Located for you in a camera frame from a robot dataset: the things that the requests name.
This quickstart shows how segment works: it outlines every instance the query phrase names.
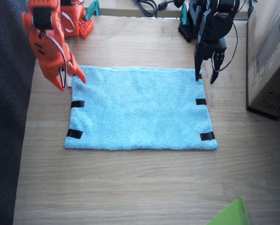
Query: cable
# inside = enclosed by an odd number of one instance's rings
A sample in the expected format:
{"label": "cable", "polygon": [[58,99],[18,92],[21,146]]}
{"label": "cable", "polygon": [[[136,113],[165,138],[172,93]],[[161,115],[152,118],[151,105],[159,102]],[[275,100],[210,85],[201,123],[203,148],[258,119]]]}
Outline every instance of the cable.
{"label": "cable", "polygon": [[[87,12],[86,12],[86,10],[85,10],[85,8],[84,8],[84,6],[83,6],[84,1],[83,1],[83,2],[80,2],[79,0],[74,0],[74,1],[71,2],[71,4],[81,5],[81,6],[83,7],[83,11],[85,12],[86,20],[87,20],[87,21],[89,20],[89,19],[88,19]],[[79,21],[78,21],[78,23],[79,23],[80,25],[82,25],[82,26],[86,25],[86,23],[82,23],[82,22],[79,22]]]}
{"label": "cable", "polygon": [[239,8],[238,12],[243,8],[243,6],[245,5],[245,2],[246,2],[246,0],[244,0],[243,5],[241,6],[241,8]]}
{"label": "cable", "polygon": [[[157,18],[157,12],[164,10],[168,6],[168,3],[171,3],[171,2],[174,2],[174,0],[170,0],[170,1],[165,0],[165,1],[161,2],[159,5],[157,5],[154,0],[136,0],[135,4],[138,4],[138,6],[140,7],[141,11],[143,12],[143,14],[145,16],[153,17],[155,15],[155,18]],[[151,6],[152,7],[152,13],[148,12],[142,6],[142,3]]]}
{"label": "cable", "polygon": [[64,60],[64,64],[65,64],[65,81],[63,80],[63,77],[62,77],[61,72],[60,72],[61,68],[59,68],[59,74],[60,74],[60,78],[61,78],[61,87],[65,88],[66,85],[67,85],[67,62],[66,62],[65,53],[64,53],[63,49],[61,48],[60,44],[52,36],[50,36],[49,34],[44,33],[44,32],[41,32],[41,34],[43,36],[47,37],[48,39],[50,39],[55,44],[55,46],[59,49],[59,51],[61,52],[61,55],[62,55],[63,60]]}
{"label": "cable", "polygon": [[69,33],[69,34],[74,33],[75,27],[74,27],[74,24],[73,24],[71,18],[70,18],[66,13],[64,13],[64,12],[61,12],[61,15],[62,15],[63,17],[65,17],[65,18],[68,20],[68,22],[71,24],[71,26],[72,26],[72,28],[73,28],[72,30],[69,30],[69,29],[67,29],[66,27],[63,27],[63,28],[65,29],[65,31],[66,31],[67,33]]}
{"label": "cable", "polygon": [[[234,21],[232,20],[232,19],[230,19],[232,22],[233,22],[233,26],[234,26],[234,28],[235,28],[235,34],[236,34],[236,36],[237,36],[237,43],[235,44],[235,51],[237,50],[237,46],[238,46],[238,32],[237,32],[237,28],[235,27],[235,24],[234,24]],[[220,71],[222,71],[222,70],[224,70],[224,69],[226,69],[228,66],[229,66],[229,64],[232,62],[232,60],[234,59],[234,56],[235,56],[235,51],[234,51],[234,54],[233,54],[233,56],[232,56],[232,59],[228,62],[228,64],[226,65],[226,66],[224,66],[222,69],[220,69],[220,70],[215,70],[215,66],[214,66],[214,55],[215,55],[215,52],[214,52],[214,54],[213,54],[213,56],[212,56],[212,68],[213,68],[213,70],[215,71],[215,72],[220,72]]]}

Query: tape strip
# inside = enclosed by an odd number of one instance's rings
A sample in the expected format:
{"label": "tape strip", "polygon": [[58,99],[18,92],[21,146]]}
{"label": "tape strip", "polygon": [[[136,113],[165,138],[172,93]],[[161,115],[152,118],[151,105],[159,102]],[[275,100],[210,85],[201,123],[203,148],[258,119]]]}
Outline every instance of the tape strip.
{"label": "tape strip", "polygon": [[71,103],[71,109],[72,108],[78,108],[78,107],[84,107],[84,101],[73,101]]}
{"label": "tape strip", "polygon": [[215,135],[214,135],[214,132],[202,133],[202,134],[200,134],[200,138],[202,141],[208,141],[208,140],[215,139]]}
{"label": "tape strip", "polygon": [[73,138],[80,139],[82,137],[82,134],[83,134],[83,131],[69,129],[68,133],[67,133],[67,137],[73,137]]}
{"label": "tape strip", "polygon": [[206,105],[205,98],[197,98],[196,99],[196,105]]}

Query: cardboard box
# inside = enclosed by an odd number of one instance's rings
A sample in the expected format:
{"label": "cardboard box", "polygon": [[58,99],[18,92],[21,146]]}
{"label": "cardboard box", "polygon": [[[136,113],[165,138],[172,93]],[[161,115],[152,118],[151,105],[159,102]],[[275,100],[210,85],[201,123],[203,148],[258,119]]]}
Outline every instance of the cardboard box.
{"label": "cardboard box", "polygon": [[256,4],[247,23],[247,110],[280,116],[280,0]]}

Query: orange robot base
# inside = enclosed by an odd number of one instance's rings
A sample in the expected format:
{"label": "orange robot base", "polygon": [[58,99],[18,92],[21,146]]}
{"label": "orange robot base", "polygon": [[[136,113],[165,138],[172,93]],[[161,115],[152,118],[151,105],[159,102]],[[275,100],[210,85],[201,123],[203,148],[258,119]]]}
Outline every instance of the orange robot base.
{"label": "orange robot base", "polygon": [[[94,28],[92,19],[88,21],[83,19],[86,12],[82,5],[72,4],[72,6],[61,6],[61,12],[66,13],[71,18],[74,27],[78,27],[78,29],[75,29],[73,33],[68,33],[64,30],[65,38],[80,35],[83,39],[85,39]],[[64,27],[70,29],[71,24],[64,19],[63,16],[61,16],[61,22]]]}

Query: orange robotic arm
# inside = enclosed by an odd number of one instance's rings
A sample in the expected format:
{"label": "orange robotic arm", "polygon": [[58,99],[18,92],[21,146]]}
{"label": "orange robotic arm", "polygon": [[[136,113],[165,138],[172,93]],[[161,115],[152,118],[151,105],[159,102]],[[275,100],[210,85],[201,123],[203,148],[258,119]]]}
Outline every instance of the orange robotic arm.
{"label": "orange robotic arm", "polygon": [[[64,32],[60,21],[60,0],[30,0],[28,13],[22,14],[23,25],[30,30],[29,42],[44,74],[61,91],[67,82],[67,73],[76,75],[86,83],[84,72],[74,59],[69,47],[64,43]],[[62,13],[75,28],[70,18]]]}

